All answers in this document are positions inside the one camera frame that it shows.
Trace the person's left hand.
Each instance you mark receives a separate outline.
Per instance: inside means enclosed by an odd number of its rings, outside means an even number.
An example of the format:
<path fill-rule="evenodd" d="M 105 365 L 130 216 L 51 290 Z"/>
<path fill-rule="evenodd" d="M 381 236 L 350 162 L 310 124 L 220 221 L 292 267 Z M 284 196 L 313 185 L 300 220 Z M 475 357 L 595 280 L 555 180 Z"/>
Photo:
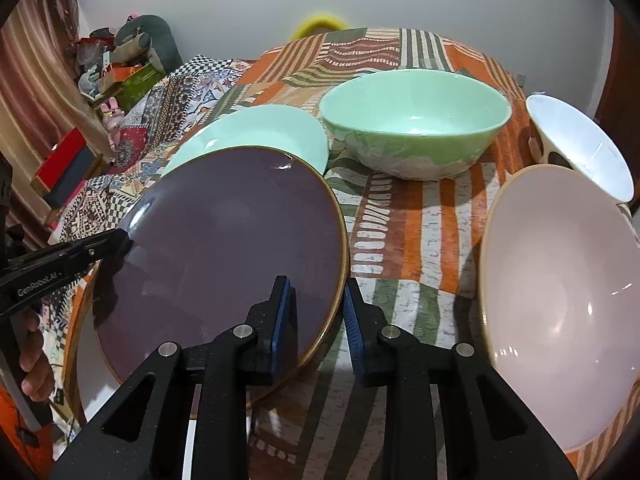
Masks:
<path fill-rule="evenodd" d="M 40 317 L 33 310 L 23 312 L 27 335 L 20 344 L 20 365 L 26 374 L 22 391 L 34 402 L 47 400 L 54 388 L 53 370 L 43 352 L 43 336 L 39 328 Z"/>

